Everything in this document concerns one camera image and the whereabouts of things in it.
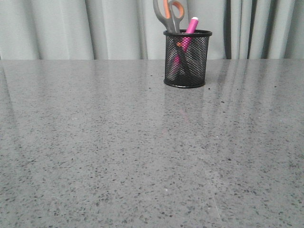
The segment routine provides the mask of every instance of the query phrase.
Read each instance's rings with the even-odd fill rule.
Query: scissors
[[[160,8],[158,6],[158,0],[153,0],[154,12],[158,20],[164,24],[168,32],[180,33],[180,22],[185,16],[185,10],[183,5],[177,0],[163,0],[163,6],[165,9],[165,17],[161,14]],[[180,15],[175,16],[173,12],[173,6],[177,7]]]

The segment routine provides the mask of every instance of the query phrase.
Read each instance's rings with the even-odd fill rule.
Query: table
[[[0,227],[304,227],[304,60],[0,61]]]

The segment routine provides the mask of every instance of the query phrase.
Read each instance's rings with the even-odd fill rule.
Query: gray countertop
[[[304,227],[304,60],[0,61],[0,227]]]

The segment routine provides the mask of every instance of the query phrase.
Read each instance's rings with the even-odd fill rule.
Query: mesh cup
[[[209,37],[212,32],[195,30],[193,34],[169,33],[166,36],[164,83],[180,88],[195,88],[205,84]]]

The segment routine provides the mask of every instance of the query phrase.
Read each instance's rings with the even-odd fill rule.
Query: gray curtain
[[[179,1],[209,59],[304,58],[304,0]],[[164,59],[164,30],[152,0],[0,0],[1,59]]]

